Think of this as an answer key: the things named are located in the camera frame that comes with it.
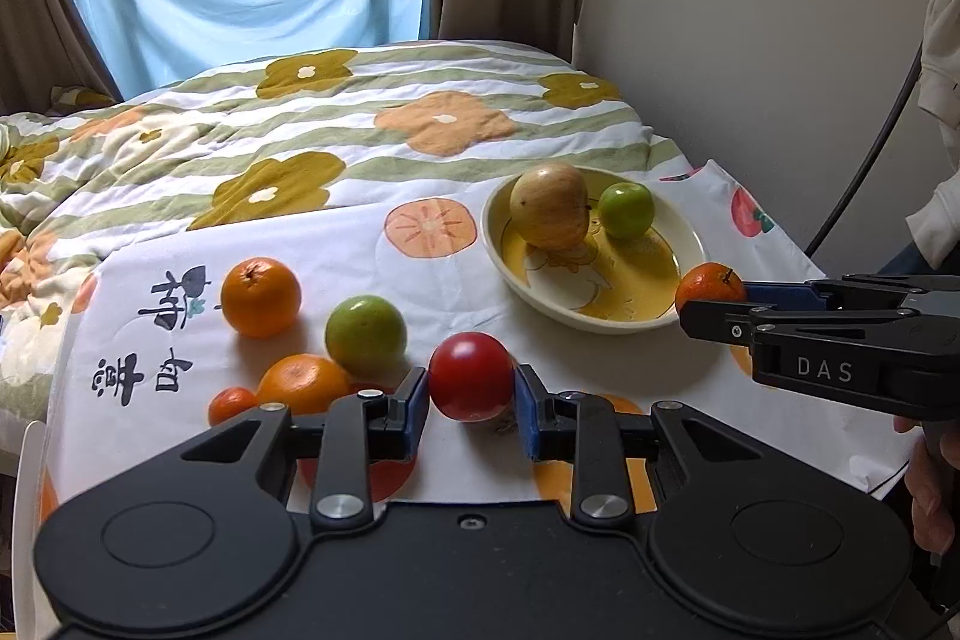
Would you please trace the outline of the right hand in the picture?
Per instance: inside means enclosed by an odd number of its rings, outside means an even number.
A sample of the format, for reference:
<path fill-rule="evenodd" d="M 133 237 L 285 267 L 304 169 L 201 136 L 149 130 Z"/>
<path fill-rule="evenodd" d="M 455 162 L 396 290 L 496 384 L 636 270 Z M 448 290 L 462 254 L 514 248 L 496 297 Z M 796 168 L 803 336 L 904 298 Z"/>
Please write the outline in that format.
<path fill-rule="evenodd" d="M 918 420 L 895 416 L 893 429 L 897 434 L 905 435 L 918 427 Z M 950 429 L 937 440 L 940 458 L 953 471 L 958 471 L 958 431 Z M 916 440 L 910 458 L 910 466 L 905 473 L 905 484 L 911 495 L 911 520 L 913 520 L 914 541 L 924 551 L 935 555 L 946 555 L 955 539 L 955 520 L 944 505 L 944 479 L 931 456 L 926 440 Z"/>

